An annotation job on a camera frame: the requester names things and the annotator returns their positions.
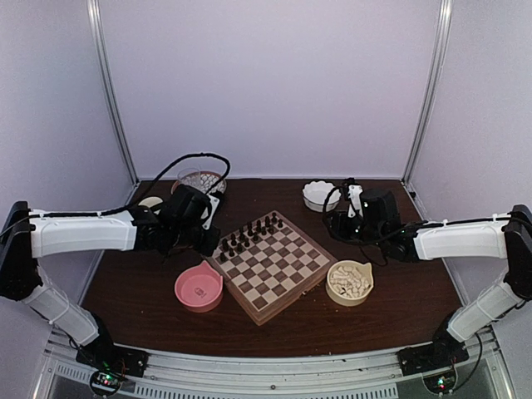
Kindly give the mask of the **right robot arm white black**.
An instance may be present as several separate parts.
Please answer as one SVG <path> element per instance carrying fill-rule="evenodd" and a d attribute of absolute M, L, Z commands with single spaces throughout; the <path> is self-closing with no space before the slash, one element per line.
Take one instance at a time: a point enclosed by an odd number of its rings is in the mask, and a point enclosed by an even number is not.
<path fill-rule="evenodd" d="M 475 333 L 531 300 L 531 210 L 526 205 L 484 218 L 404 223 L 389 190 L 335 186 L 326 196 L 335 194 L 347 201 L 347 209 L 330 210 L 324 204 L 321 214 L 328 233 L 339 242 L 376 247 L 383 258 L 403 263 L 441 259 L 454 284 L 463 281 L 459 266 L 500 266 L 494 281 L 439 327 L 426 349 L 432 366 L 445 366 Z"/>

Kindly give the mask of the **wooden chess board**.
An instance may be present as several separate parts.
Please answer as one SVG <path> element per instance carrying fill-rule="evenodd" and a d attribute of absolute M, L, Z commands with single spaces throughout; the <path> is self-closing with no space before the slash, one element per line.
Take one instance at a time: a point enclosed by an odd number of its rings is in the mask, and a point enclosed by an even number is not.
<path fill-rule="evenodd" d="M 247 235 L 246 224 L 244 234 L 250 240 L 250 246 L 244 247 L 241 254 L 236 252 L 237 245 L 233 247 L 230 243 L 231 234 L 235 234 L 237 244 L 244 246 L 244 241 L 239 241 L 239 229 L 236 229 L 220 239 L 213 255 L 205 259 L 222 275 L 225 287 L 258 326 L 276 317 L 321 283 L 329 268 L 337 262 L 332 254 L 284 215 L 273 212 L 278 214 L 278 221 L 284 221 L 283 229 L 271 220 L 275 233 L 267 232 L 263 238 L 260 232 L 259 241 L 255 243 L 253 236 Z M 257 220 L 262 221 L 263 228 L 265 216 L 272 219 L 273 212 L 251 221 L 254 233 Z M 229 250 L 223 251 L 224 239 L 234 250 L 234 257 L 229 257 Z M 228 259 L 224 263 L 220 262 L 222 253 Z"/>

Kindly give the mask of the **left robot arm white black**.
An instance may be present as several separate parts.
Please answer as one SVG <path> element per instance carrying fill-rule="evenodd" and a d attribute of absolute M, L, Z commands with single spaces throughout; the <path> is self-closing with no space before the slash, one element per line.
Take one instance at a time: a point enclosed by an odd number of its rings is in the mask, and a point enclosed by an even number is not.
<path fill-rule="evenodd" d="M 105 324 L 52 282 L 45 267 L 105 251 L 193 249 L 210 256 L 219 241 L 213 218 L 217 195 L 184 185 L 155 205 L 144 202 L 105 211 L 48 212 L 13 205 L 1 232 L 1 295 L 26 304 L 67 333 L 102 369 L 120 360 Z"/>

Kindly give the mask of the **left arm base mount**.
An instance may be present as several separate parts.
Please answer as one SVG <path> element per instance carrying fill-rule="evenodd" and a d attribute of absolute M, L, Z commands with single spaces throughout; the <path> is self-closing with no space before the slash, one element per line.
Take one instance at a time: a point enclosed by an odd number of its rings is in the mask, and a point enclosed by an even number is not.
<path fill-rule="evenodd" d="M 143 377 L 149 354 L 146 351 L 115 345 L 112 340 L 98 337 L 83 346 L 72 338 L 76 361 L 95 369 L 89 377 L 89 388 L 99 397 L 116 394 L 128 377 Z"/>

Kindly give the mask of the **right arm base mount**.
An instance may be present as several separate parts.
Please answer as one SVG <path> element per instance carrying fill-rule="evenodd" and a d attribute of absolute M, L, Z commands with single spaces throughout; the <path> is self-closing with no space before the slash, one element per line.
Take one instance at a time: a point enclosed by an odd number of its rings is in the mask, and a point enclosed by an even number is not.
<path fill-rule="evenodd" d="M 428 392 L 443 396 L 458 385 L 456 365 L 467 361 L 469 353 L 460 344 L 432 342 L 417 347 L 405 347 L 397 353 L 404 377 L 420 374 Z"/>

